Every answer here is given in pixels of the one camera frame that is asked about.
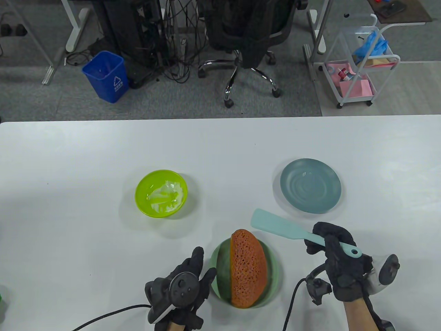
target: phone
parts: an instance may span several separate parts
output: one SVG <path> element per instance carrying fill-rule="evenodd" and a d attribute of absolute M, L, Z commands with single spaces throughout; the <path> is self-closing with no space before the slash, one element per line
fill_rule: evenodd
<path fill-rule="evenodd" d="M 406 8 L 407 8 L 406 4 L 402 3 L 399 0 L 396 0 L 379 8 L 377 10 L 377 13 L 383 16 L 385 19 L 387 19 L 392 15 L 401 13 L 402 11 L 406 10 Z"/>

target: bottle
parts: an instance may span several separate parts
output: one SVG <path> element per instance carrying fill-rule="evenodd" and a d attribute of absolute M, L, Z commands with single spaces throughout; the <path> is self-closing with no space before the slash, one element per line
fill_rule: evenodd
<path fill-rule="evenodd" d="M 339 68 L 338 76 L 341 78 L 341 82 L 347 82 L 354 77 L 354 75 L 351 74 L 346 68 Z"/>

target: green object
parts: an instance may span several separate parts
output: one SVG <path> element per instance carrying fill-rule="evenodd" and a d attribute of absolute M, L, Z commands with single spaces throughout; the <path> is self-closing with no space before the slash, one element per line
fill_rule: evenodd
<path fill-rule="evenodd" d="M 171 170 L 157 170 L 141 179 L 136 188 L 135 202 L 147 216 L 162 218 L 181 209 L 187 195 L 187 184 L 179 174 Z"/>
<path fill-rule="evenodd" d="M 301 211 L 323 214 L 333 208 L 341 195 L 341 183 L 328 165 L 311 158 L 288 164 L 280 176 L 286 200 Z"/>
<path fill-rule="evenodd" d="M 223 301 L 231 304 L 231 267 L 230 267 L 230 238 L 216 247 L 209 261 L 209 267 L 215 267 L 217 275 L 211 283 L 215 294 Z M 263 293 L 250 308 L 258 308 L 269 303 L 279 289 L 279 264 L 274 253 L 260 241 L 265 254 L 268 270 L 268 282 Z"/>
<path fill-rule="evenodd" d="M 262 209 L 256 209 L 254 211 L 253 216 L 251 217 L 251 226 L 255 229 L 273 233 L 277 236 L 282 236 L 288 239 L 306 239 L 321 246 L 325 245 L 323 237 L 305 231 L 297 224 Z M 346 255 L 350 257 L 358 258 L 362 255 L 361 249 L 356 246 L 343 242 L 340 242 L 340 246 Z"/>

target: orange melon flesh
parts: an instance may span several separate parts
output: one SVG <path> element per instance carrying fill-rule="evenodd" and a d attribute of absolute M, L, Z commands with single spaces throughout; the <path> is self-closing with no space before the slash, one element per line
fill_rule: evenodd
<path fill-rule="evenodd" d="M 231 304 L 251 307 L 267 284 L 267 265 L 262 245 L 249 231 L 240 229 L 231 235 Z"/>

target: chrome chair leg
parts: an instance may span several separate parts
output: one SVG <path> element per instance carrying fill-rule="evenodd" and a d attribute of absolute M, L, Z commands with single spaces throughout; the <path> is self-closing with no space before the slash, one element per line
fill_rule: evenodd
<path fill-rule="evenodd" d="M 231 92 L 231 89 L 233 88 L 234 78 L 236 78 L 237 71 L 239 71 L 239 67 L 236 67 L 234 69 L 234 72 L 231 75 L 231 78 L 228 81 L 227 86 L 225 87 L 224 104 L 225 104 L 225 107 L 227 107 L 227 108 L 231 108 L 234 105 L 234 102 L 230 99 L 230 92 Z"/>
<path fill-rule="evenodd" d="M 271 79 L 271 77 L 268 77 L 264 72 L 262 72 L 261 70 L 257 69 L 257 68 L 251 68 L 252 72 L 255 72 L 256 74 L 258 74 L 259 76 L 261 76 L 263 79 L 267 80 L 268 82 L 271 83 L 271 86 L 273 87 L 273 96 L 275 98 L 278 98 L 281 94 L 280 90 L 277 88 L 276 83 Z"/>
<path fill-rule="evenodd" d="M 205 61 L 198 68 L 198 77 L 205 78 L 206 74 L 205 74 L 204 67 L 211 66 L 211 65 L 223 65 L 223 64 L 234 65 L 234 60 L 208 60 L 208 61 Z"/>

